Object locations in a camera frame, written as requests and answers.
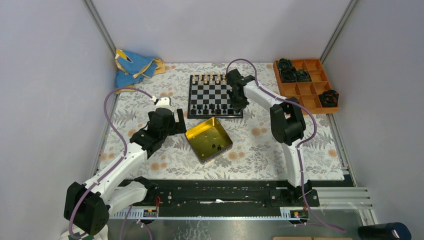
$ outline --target white wall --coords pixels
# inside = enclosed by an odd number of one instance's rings
[[[324,67],[340,92],[336,118],[378,221],[424,239],[424,1],[362,0]]]
[[[0,3],[0,232],[59,239],[65,194],[89,177],[113,58],[82,1]]]
[[[117,48],[173,63],[319,58],[349,0],[94,0]]]

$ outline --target black cylinder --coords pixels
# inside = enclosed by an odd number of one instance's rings
[[[401,222],[360,226],[358,234],[362,240],[411,240],[411,233]]]

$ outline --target blue cloth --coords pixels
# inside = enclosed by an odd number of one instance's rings
[[[141,56],[132,51],[123,50],[122,52],[129,58],[129,60],[126,60],[123,57],[118,57],[117,61],[130,75],[138,74],[145,66],[148,66],[151,62],[153,62],[153,59],[155,59],[152,56]],[[152,77],[153,74],[146,74],[146,76]]]
[[[158,65],[155,62],[152,62],[151,65],[147,68],[147,70],[144,71],[142,74],[144,76],[147,76],[148,78],[152,78],[153,75],[155,74],[155,71],[156,71],[156,67],[157,66]]]
[[[143,75],[139,75],[137,78],[133,78],[132,75],[125,74],[124,71],[119,70],[116,73],[115,83],[116,83],[116,87],[120,88],[120,87],[128,86],[130,84],[142,82],[144,79],[145,79],[145,76],[143,76]]]

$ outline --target open tin box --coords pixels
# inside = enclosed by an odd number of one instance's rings
[[[233,141],[215,117],[190,128],[185,133],[199,162],[206,164],[233,146]]]

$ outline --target red wire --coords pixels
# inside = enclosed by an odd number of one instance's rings
[[[156,197],[156,216],[158,216],[158,207],[160,203],[161,203],[161,197],[157,196]]]

